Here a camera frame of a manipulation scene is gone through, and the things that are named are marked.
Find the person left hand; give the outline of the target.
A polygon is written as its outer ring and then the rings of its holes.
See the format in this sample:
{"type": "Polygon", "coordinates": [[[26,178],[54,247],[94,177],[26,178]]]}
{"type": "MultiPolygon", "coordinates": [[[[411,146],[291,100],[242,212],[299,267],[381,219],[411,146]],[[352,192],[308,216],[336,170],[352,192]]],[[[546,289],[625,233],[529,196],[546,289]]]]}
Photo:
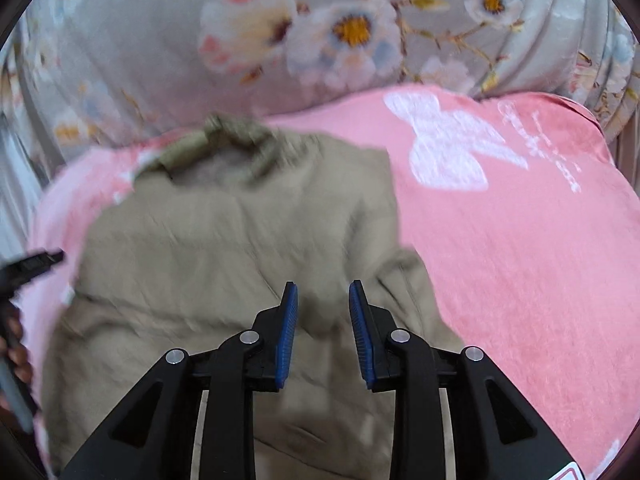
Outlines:
{"type": "Polygon", "coordinates": [[[1,308],[1,356],[10,363],[16,378],[30,389],[32,383],[32,363],[23,344],[24,328],[21,312],[14,306],[1,308]]]}

